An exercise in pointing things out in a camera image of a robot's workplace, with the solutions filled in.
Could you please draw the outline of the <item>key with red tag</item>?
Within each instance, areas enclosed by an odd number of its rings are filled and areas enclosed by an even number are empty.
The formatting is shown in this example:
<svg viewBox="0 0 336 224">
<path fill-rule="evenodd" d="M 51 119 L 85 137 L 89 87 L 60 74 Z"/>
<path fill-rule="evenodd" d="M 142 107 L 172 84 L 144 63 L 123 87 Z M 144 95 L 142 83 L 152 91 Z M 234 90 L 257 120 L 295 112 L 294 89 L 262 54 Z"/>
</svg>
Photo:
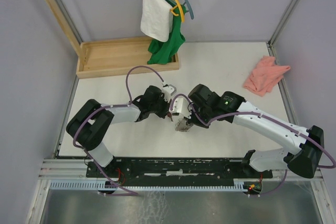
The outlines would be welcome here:
<svg viewBox="0 0 336 224">
<path fill-rule="evenodd" d="M 173 115 L 172 115 L 172 113 L 169 112 L 167 114 L 167 117 L 170 119 L 171 122 L 173 122 Z"/>
</svg>

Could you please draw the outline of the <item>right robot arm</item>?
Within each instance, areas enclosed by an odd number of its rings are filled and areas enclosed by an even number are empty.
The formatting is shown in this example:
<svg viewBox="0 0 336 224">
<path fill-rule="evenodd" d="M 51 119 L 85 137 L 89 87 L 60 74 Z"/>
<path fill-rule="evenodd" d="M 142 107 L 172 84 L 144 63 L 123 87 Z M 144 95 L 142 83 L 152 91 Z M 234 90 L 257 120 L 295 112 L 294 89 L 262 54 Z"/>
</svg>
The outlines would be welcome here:
<svg viewBox="0 0 336 224">
<path fill-rule="evenodd" d="M 322 156 L 324 132 L 318 126 L 307 129 L 279 120 L 231 91 L 222 95 L 198 84 L 189 94 L 192 114 L 189 124 L 208 128 L 211 120 L 227 121 L 253 130 L 281 145 L 269 151 L 250 150 L 243 158 L 241 172 L 254 177 L 259 172 L 289 169 L 303 178 L 314 177 Z"/>
</svg>

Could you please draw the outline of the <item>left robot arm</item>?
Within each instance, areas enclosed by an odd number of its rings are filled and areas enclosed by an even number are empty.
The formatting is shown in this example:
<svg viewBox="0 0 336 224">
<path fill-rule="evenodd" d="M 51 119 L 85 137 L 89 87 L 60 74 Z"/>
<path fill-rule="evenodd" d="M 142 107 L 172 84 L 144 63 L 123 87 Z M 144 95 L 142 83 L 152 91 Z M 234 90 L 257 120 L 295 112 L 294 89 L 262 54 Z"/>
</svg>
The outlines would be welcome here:
<svg viewBox="0 0 336 224">
<path fill-rule="evenodd" d="M 66 132 L 73 138 L 73 145 L 88 152 L 98 163 L 98 171 L 105 177 L 116 171 L 114 155 L 103 138 L 111 124 L 141 122 L 155 114 L 164 119 L 169 113 L 172 95 L 176 88 L 165 84 L 162 88 L 149 86 L 143 95 L 129 104 L 104 105 L 95 99 L 88 100 L 68 122 Z"/>
</svg>

